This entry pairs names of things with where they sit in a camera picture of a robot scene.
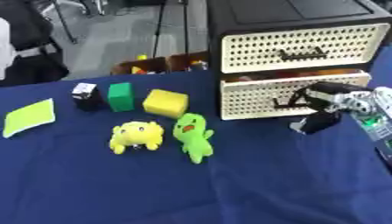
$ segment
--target green plush toy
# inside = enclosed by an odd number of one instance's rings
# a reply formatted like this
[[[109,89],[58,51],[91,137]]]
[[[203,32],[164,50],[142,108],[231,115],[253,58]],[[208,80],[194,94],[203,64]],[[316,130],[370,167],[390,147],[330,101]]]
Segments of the green plush toy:
[[[183,115],[174,126],[174,137],[184,144],[182,151],[188,152],[195,164],[200,164],[203,157],[214,154],[213,146],[208,142],[214,131],[206,130],[206,126],[206,119],[195,114]]]

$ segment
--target yellow plush toy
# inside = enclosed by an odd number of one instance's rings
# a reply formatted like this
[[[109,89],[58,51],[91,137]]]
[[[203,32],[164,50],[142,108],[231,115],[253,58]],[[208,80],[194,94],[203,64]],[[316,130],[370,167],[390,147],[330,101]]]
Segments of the yellow plush toy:
[[[120,155],[127,146],[145,144],[148,150],[155,151],[163,142],[163,134],[164,129],[156,122],[126,122],[113,128],[110,149]]]

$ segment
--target yellow sponge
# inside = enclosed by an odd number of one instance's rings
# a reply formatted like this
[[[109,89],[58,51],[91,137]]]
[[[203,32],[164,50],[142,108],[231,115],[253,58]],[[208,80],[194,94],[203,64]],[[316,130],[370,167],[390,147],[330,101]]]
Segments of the yellow sponge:
[[[187,94],[153,89],[143,102],[145,112],[171,118],[180,118],[188,108]]]

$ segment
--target white drawer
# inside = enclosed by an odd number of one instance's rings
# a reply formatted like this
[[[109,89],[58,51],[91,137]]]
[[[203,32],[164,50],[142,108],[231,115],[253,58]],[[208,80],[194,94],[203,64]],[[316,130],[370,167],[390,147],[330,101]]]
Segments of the white drawer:
[[[220,114],[223,120],[309,115],[314,110],[307,107],[276,109],[274,99],[277,99],[279,104],[287,104],[295,91],[318,81],[348,83],[365,87],[370,80],[370,74],[362,71],[350,74],[276,80],[242,82],[222,80],[220,82]]]
[[[221,41],[224,74],[368,63],[390,24],[229,35]]]

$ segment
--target green sponge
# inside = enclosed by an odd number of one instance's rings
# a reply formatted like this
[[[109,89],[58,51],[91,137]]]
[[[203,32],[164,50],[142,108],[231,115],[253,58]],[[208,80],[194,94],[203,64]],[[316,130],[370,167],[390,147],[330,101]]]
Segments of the green sponge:
[[[134,109],[132,85],[128,82],[110,85],[108,90],[108,104],[115,112]]]

